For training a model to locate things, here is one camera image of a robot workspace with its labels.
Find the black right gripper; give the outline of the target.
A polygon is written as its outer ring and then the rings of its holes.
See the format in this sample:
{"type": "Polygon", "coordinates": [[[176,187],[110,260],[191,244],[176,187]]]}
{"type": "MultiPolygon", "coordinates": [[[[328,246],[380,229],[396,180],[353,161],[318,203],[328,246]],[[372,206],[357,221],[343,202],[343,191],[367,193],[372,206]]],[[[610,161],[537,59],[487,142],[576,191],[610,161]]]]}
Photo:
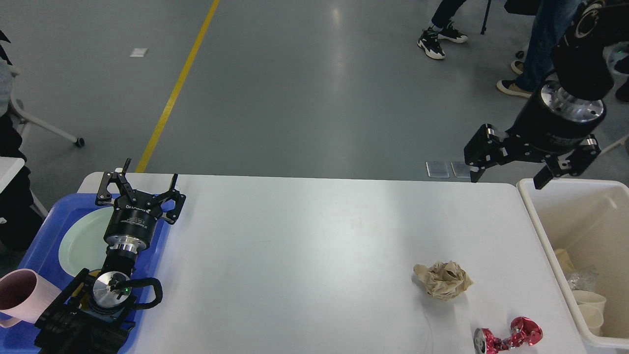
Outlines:
{"type": "Polygon", "coordinates": [[[580,99],[559,81],[546,81],[506,132],[485,123],[472,136],[463,148],[470,181],[477,183],[487,169],[513,161],[545,163],[533,177],[537,190],[554,178],[580,176],[601,153],[592,132],[606,114],[601,99],[580,99]]]}

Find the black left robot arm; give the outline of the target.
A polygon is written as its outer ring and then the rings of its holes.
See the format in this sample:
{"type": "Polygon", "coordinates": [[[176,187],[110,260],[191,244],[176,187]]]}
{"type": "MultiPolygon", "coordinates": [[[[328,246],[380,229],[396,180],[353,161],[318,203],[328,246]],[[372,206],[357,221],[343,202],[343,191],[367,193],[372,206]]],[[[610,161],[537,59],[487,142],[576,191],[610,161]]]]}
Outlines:
{"type": "Polygon", "coordinates": [[[186,195],[176,188],[178,174],[159,195],[133,188],[126,177],[130,162],[126,159],[119,172],[103,173],[95,204],[113,207],[103,236],[103,266],[81,269],[40,315],[34,345],[41,354],[116,354],[136,325],[129,314],[163,300],[157,278],[133,274],[139,254],[151,245],[157,222],[175,224],[186,195]]]}

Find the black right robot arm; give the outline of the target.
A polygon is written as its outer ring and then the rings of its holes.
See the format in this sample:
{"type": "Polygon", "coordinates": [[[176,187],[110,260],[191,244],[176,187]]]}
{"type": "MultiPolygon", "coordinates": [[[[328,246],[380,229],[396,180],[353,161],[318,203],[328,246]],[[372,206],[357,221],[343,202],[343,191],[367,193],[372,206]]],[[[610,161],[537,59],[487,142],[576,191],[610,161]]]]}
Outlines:
{"type": "Polygon", "coordinates": [[[604,120],[604,97],[614,86],[603,51],[628,40],[628,2],[589,0],[559,43],[552,60],[556,81],[542,83],[513,126],[501,132],[483,124],[465,146],[472,183],[485,170],[513,161],[544,163],[535,188],[563,175],[581,175],[600,155],[593,130],[604,120]]]}

